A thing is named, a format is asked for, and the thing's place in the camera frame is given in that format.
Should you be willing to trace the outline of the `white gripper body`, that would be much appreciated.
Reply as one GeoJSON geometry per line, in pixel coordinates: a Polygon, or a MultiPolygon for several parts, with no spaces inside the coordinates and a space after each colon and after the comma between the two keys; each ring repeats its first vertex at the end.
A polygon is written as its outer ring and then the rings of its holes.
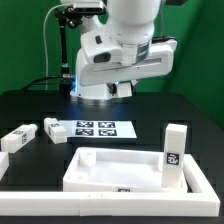
{"type": "Polygon", "coordinates": [[[81,36],[76,72],[81,86],[167,75],[173,67],[177,40],[155,38],[137,45],[119,44],[102,30],[81,36]]]}

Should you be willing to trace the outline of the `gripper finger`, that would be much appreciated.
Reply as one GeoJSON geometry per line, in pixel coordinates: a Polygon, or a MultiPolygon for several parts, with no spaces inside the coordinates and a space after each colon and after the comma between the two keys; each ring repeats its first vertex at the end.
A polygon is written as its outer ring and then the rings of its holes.
{"type": "Polygon", "coordinates": [[[138,84],[138,80],[131,80],[131,92],[134,93],[138,84]]]}
{"type": "Polygon", "coordinates": [[[107,84],[108,94],[111,97],[114,97],[117,93],[117,86],[115,83],[108,83],[107,84]]]}

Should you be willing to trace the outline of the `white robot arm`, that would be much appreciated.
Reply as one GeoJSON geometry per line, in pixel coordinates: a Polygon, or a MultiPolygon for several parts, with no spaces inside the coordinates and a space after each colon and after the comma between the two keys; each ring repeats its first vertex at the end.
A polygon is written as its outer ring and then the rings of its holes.
{"type": "Polygon", "coordinates": [[[139,80],[168,74],[177,40],[154,36],[161,6],[187,0],[60,0],[68,18],[81,26],[75,86],[80,101],[130,97],[139,80]]]}

